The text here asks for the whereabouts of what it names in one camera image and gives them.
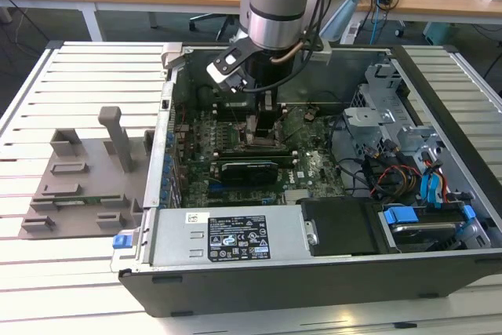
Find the red wire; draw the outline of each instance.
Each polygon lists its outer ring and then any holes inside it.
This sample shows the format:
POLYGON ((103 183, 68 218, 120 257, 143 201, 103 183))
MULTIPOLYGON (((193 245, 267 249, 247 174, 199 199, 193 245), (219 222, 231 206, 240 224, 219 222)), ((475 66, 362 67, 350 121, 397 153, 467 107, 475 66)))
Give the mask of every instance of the red wire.
MULTIPOLYGON (((408 169, 412 172, 414 172, 417 176, 419 177, 422 177, 422 174, 420 174, 420 172, 418 170, 416 170, 415 168, 413 168, 412 166, 407 166, 407 165, 400 165, 400 166, 397 166, 397 165, 393 165, 393 166, 389 166, 388 168, 386 168, 384 170, 384 172, 382 173, 382 175, 380 176, 380 178, 378 178, 378 181, 377 183, 380 184, 380 182, 383 180, 383 178, 387 175, 387 172, 391 169, 399 169, 399 168, 405 168, 405 169, 408 169)), ((370 195, 373 195, 374 192, 375 192, 376 188, 374 188, 369 194, 370 195)))

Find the warning label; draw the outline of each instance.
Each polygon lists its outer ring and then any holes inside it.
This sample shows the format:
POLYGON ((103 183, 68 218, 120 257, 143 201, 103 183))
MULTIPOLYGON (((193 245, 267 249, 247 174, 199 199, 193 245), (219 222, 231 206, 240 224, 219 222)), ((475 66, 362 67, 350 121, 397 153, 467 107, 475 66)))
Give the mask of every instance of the warning label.
POLYGON ((265 216, 210 217, 208 229, 212 262, 270 259, 265 216))

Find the white slatted table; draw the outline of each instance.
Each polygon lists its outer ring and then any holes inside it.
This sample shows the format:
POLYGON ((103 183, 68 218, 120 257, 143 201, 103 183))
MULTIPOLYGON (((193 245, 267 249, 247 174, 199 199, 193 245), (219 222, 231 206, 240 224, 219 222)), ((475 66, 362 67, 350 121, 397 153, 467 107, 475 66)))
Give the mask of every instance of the white slatted table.
MULTIPOLYGON (((111 104, 121 107, 130 136, 155 126, 161 49, 161 43, 73 42, 44 52, 0 121, 0 237, 20 230, 56 127, 75 127, 82 138, 105 137, 96 116, 111 104)), ((154 319, 110 272, 111 251, 111 238, 0 241, 0 333, 313 334, 343 328, 385 334, 404 321, 418 325, 401 330, 406 334, 502 329, 502 275, 446 299, 154 319)))

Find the desk leg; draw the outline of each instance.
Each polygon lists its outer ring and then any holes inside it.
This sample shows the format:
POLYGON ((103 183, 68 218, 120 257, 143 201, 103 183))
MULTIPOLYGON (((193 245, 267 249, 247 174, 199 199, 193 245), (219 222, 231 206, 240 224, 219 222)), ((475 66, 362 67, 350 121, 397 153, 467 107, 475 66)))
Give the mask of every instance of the desk leg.
POLYGON ((148 19, 150 20, 150 27, 152 29, 157 29, 158 24, 157 24, 157 16, 155 15, 155 12, 149 12, 148 19))
POLYGON ((103 32, 103 28, 100 26, 100 22, 97 19, 97 10, 94 4, 89 3, 86 7, 81 9, 84 15, 85 24, 87 25, 87 30, 91 36, 93 42, 106 41, 106 37, 103 32))
POLYGON ((2 22, 2 24, 10 24, 13 22, 9 10, 5 7, 0 8, 0 22, 2 22))

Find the metal bracket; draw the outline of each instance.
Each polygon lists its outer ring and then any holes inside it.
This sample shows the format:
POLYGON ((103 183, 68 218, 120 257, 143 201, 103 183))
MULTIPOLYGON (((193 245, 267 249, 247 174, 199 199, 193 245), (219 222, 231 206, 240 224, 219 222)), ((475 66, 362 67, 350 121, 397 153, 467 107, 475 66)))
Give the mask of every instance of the metal bracket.
POLYGON ((161 52, 162 66, 170 69, 184 61, 183 43, 169 42, 162 47, 161 52))

